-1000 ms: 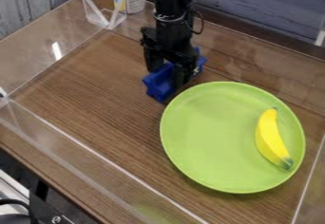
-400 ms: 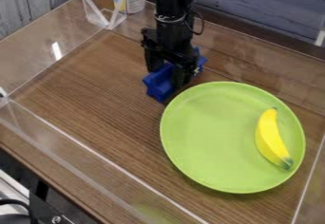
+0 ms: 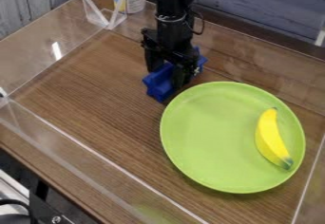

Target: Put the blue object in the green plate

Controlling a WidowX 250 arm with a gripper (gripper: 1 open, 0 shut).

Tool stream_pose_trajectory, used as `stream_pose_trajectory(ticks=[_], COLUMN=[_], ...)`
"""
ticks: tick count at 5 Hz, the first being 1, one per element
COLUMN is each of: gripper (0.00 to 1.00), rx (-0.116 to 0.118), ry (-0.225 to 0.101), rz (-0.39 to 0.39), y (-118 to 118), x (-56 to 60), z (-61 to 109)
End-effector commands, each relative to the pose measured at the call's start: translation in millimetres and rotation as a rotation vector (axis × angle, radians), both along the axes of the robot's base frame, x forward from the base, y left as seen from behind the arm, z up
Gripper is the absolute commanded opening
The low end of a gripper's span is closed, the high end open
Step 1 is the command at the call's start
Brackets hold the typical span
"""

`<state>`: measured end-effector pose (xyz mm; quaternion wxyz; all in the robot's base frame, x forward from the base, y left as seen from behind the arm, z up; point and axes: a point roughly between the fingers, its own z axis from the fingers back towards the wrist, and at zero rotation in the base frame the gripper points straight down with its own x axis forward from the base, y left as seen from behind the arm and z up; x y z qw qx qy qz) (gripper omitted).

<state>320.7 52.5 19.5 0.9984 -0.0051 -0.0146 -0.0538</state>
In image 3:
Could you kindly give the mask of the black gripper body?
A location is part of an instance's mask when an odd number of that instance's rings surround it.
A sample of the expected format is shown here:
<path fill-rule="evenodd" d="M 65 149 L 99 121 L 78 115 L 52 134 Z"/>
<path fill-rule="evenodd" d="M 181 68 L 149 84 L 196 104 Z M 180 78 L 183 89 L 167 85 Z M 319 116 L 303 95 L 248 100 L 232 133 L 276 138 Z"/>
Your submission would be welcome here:
<path fill-rule="evenodd" d="M 143 28 L 140 45 L 143 48 L 152 47 L 161 50 L 163 61 L 172 64 L 195 63 L 198 52 L 191 45 L 193 17 L 175 22 L 157 22 L 157 28 Z"/>

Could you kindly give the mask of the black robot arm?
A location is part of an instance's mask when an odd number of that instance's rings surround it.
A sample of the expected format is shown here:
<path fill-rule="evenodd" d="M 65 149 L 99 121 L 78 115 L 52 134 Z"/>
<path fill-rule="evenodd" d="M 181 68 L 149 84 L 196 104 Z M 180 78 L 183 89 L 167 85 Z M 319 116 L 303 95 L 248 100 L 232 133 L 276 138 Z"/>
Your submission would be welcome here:
<path fill-rule="evenodd" d="M 199 52 L 191 44 L 193 31 L 193 0 L 156 0 L 156 28 L 140 30 L 148 72 L 157 71 L 165 62 L 173 65 L 171 84 L 180 89 L 195 75 Z"/>

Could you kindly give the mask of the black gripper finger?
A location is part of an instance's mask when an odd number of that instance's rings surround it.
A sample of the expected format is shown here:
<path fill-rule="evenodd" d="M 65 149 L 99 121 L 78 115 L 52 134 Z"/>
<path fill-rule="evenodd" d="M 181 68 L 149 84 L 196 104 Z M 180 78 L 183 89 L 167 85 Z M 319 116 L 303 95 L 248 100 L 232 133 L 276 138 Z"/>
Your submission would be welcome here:
<path fill-rule="evenodd" d="M 172 68 L 171 83 L 175 89 L 180 89 L 198 74 L 196 63 L 176 64 Z"/>
<path fill-rule="evenodd" d="M 153 72 L 163 66 L 163 51 L 157 48 L 144 48 L 144 60 L 147 71 Z"/>

